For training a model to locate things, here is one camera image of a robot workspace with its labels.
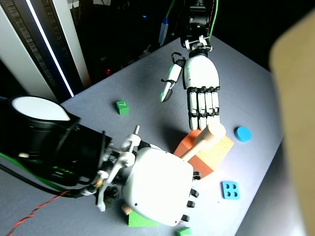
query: bright green block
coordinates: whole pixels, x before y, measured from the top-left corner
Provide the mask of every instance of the bright green block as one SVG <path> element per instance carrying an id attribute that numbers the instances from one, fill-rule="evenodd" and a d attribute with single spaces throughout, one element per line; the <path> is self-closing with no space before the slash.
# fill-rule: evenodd
<path id="1" fill-rule="evenodd" d="M 121 101 L 116 102 L 116 106 L 120 115 L 129 113 L 129 106 L 126 100 L 121 100 Z"/>
<path id="2" fill-rule="evenodd" d="M 177 236 L 192 236 L 190 228 L 183 228 L 177 231 Z"/>
<path id="3" fill-rule="evenodd" d="M 153 227 L 158 226 L 158 222 L 149 220 L 142 215 L 139 215 L 137 212 L 133 211 L 129 214 L 129 227 Z"/>

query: table surface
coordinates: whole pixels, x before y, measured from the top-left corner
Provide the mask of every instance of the table surface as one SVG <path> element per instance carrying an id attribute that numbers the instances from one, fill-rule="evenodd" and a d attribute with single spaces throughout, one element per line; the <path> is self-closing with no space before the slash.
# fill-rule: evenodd
<path id="1" fill-rule="evenodd" d="M 191 227 L 197 236 L 235 235 L 279 147 L 282 131 L 272 75 L 216 38 L 213 38 L 213 46 L 215 50 L 209 58 L 220 76 L 220 118 L 227 136 L 235 144 L 214 173 L 194 183 L 200 195 L 195 201 L 196 207 L 188 209 L 188 223 L 176 227 L 129 228 L 126 216 L 120 211 L 122 200 L 101 213 L 93 196 L 60 198 L 20 225 L 16 235 L 173 236 L 177 229 L 185 226 Z M 173 52 L 188 57 L 177 39 L 64 102 L 63 106 L 81 117 L 83 125 L 105 130 L 116 147 L 120 147 L 126 135 L 139 124 L 142 140 L 173 152 L 189 132 L 187 95 L 182 83 L 173 88 L 170 100 L 159 102 L 164 87 L 160 80 L 172 65 Z M 130 112 L 120 116 L 115 102 L 123 99 L 128 102 Z M 250 142 L 236 140 L 233 132 L 238 126 L 251 130 Z M 0 163 L 17 170 L 2 159 Z M 32 179 L 22 170 L 19 172 Z M 237 182 L 241 198 L 223 199 L 222 181 Z M 3 171 L 0 171 L 0 186 L 1 235 L 52 197 Z"/>

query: white light strip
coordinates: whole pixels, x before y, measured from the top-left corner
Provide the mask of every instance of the white light strip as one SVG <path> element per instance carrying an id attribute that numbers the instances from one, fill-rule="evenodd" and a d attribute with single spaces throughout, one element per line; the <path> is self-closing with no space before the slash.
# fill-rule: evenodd
<path id="1" fill-rule="evenodd" d="M 40 24 L 40 22 L 39 22 L 39 19 L 38 19 L 36 13 L 35 13 L 35 10 L 34 10 L 34 8 L 33 8 L 33 6 L 32 6 L 32 3 L 31 3 L 30 0 L 26 0 L 26 3 L 27 3 L 28 6 L 29 6 L 29 9 L 30 9 L 30 11 L 31 11 L 31 14 L 33 15 L 33 18 L 34 18 L 34 20 L 35 20 L 35 22 L 36 22 L 36 24 L 37 24 L 37 27 L 38 27 L 38 29 L 39 29 L 39 32 L 40 32 L 41 36 L 43 37 L 43 39 L 44 39 L 44 41 L 45 41 L 45 44 L 46 44 L 46 46 L 47 46 L 47 48 L 48 48 L 48 50 L 49 50 L 49 52 L 50 52 L 50 55 L 52 56 L 52 58 L 53 58 L 53 60 L 54 60 L 54 62 L 55 62 L 55 64 L 56 64 L 56 66 L 57 66 L 57 68 L 58 68 L 58 70 L 59 70 L 59 73 L 60 73 L 60 75 L 61 75 L 61 77 L 62 77 L 62 79 L 63 79 L 63 81 L 64 81 L 64 83 L 65 83 L 65 85 L 66 85 L 66 87 L 67 87 L 67 89 L 69 90 L 69 93 L 70 93 L 71 97 L 73 97 L 73 96 L 74 96 L 74 95 L 73 95 L 73 92 L 72 92 L 72 90 L 71 90 L 71 88 L 70 88 L 70 86 L 69 86 L 69 84 L 68 84 L 67 79 L 65 78 L 65 76 L 64 76 L 64 74 L 63 74 L 63 71 L 61 70 L 61 67 L 60 67 L 60 65 L 59 65 L 59 63 L 58 63 L 58 61 L 57 61 L 57 58 L 56 58 L 56 56 L 55 56 L 55 54 L 54 54 L 53 49 L 51 48 L 51 46 L 50 46 L 50 44 L 49 44 L 49 42 L 48 42 L 48 39 L 47 39 L 47 37 L 46 37 L 46 35 L 45 35 L 45 32 L 44 32 L 44 30 L 43 30 L 43 27 L 41 26 L 41 24 Z"/>

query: blue disc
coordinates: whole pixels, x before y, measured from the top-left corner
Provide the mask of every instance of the blue disc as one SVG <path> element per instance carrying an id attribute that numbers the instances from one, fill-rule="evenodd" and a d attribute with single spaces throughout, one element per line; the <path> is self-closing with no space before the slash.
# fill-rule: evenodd
<path id="1" fill-rule="evenodd" d="M 238 127 L 235 129 L 235 137 L 241 142 L 247 142 L 252 139 L 252 133 L 246 127 Z"/>

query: green cube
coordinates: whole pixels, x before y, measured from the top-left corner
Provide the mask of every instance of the green cube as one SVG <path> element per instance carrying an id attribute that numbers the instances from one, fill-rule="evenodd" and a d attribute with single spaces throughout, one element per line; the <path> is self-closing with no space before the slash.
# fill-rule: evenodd
<path id="1" fill-rule="evenodd" d="M 116 102 L 116 106 L 120 115 L 129 113 L 129 106 L 126 100 L 121 100 L 121 101 Z"/>
<path id="2" fill-rule="evenodd" d="M 190 228 L 183 228 L 177 231 L 177 236 L 192 236 Z"/>

